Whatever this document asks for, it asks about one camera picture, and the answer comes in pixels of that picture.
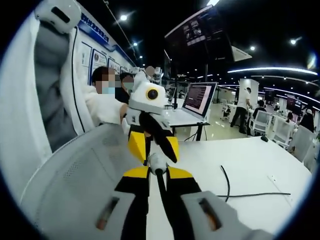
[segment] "white table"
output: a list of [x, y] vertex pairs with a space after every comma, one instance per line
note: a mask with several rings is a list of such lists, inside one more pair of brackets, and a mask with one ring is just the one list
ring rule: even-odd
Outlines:
[[175, 133], [176, 128], [184, 127], [197, 127], [195, 130], [196, 141], [200, 141], [203, 126], [210, 125], [208, 122], [203, 121], [187, 112], [184, 112], [182, 109], [168, 109], [163, 112], [164, 118], [169, 121], [170, 127], [172, 127], [172, 132]]
[[[166, 158], [158, 146], [152, 146], [151, 152]], [[168, 163], [192, 173], [202, 191], [227, 195], [227, 181], [220, 168], [223, 165], [230, 181], [230, 195], [291, 193], [229, 198], [227, 202], [237, 210], [242, 223], [272, 234], [281, 230], [292, 216], [311, 180], [311, 173], [301, 162], [274, 142], [264, 142], [260, 137], [181, 142], [179, 152], [180, 161]], [[146, 234], [148, 240], [174, 239], [153, 175]]]

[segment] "display screen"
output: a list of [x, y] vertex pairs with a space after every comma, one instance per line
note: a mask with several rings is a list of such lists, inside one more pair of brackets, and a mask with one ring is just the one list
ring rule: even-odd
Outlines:
[[292, 111], [293, 114], [300, 115], [302, 109], [302, 103], [295, 97], [290, 97], [286, 99], [286, 109]]
[[198, 11], [165, 36], [170, 58], [180, 64], [233, 62], [230, 41], [215, 7]]
[[205, 116], [212, 101], [216, 83], [192, 83], [185, 97], [183, 108]]

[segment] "laptop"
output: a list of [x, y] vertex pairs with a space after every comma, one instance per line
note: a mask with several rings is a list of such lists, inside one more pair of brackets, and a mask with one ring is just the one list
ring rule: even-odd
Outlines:
[[169, 109], [164, 113], [170, 126], [192, 125], [206, 122], [206, 116], [216, 87], [216, 82], [191, 83], [182, 108]]

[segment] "person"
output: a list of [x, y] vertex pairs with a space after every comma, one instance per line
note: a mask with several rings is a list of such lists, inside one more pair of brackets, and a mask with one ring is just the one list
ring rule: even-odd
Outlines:
[[315, 131], [314, 116], [311, 109], [308, 109], [306, 111], [305, 115], [302, 117], [301, 122], [299, 123], [299, 126], [303, 126], [306, 129], [309, 129], [312, 133]]
[[[265, 102], [263, 100], [259, 100], [258, 101], [258, 107], [254, 110], [253, 114], [252, 114], [252, 118], [253, 119], [256, 119], [256, 116], [258, 114], [258, 111], [263, 111], [263, 112], [266, 112], [267, 110], [264, 108], [264, 105], [265, 105]], [[251, 135], [251, 131], [250, 131], [250, 128], [249, 128], [249, 123], [250, 123], [250, 117], [247, 121], [247, 128], [246, 128], [246, 134], [247, 135]]]
[[249, 108], [252, 108], [252, 105], [250, 104], [250, 93], [251, 93], [251, 88], [247, 87], [244, 89], [244, 93], [241, 97], [239, 97], [236, 110], [234, 113], [234, 116], [232, 118], [232, 122], [230, 124], [230, 127], [232, 128], [236, 121], [238, 120], [238, 117], [240, 117], [240, 127], [239, 127], [239, 132], [242, 134], [246, 134], [245, 131], [245, 118], [246, 118], [246, 113], [247, 113], [247, 106]]
[[116, 99], [116, 73], [106, 66], [96, 68], [92, 86], [86, 86], [85, 103], [95, 126], [103, 123], [121, 124], [128, 105]]
[[129, 104], [129, 91], [134, 86], [134, 76], [129, 72], [120, 74], [121, 87], [115, 88], [115, 99], [124, 104]]
[[263, 112], [267, 111], [264, 106], [265, 106], [265, 102], [263, 100], [259, 100], [258, 107], [254, 110], [254, 112], [252, 114], [253, 119], [256, 119], [256, 116], [257, 116], [259, 110], [263, 111]]
[[182, 99], [183, 97], [185, 96], [185, 93], [184, 93], [184, 91], [182, 91], [182, 90], [180, 90], [180, 92], [179, 92], [179, 99]]
[[292, 112], [289, 112], [288, 116], [286, 118], [286, 122], [290, 123], [292, 121], [292, 119], [294, 119], [294, 115], [292, 114]]

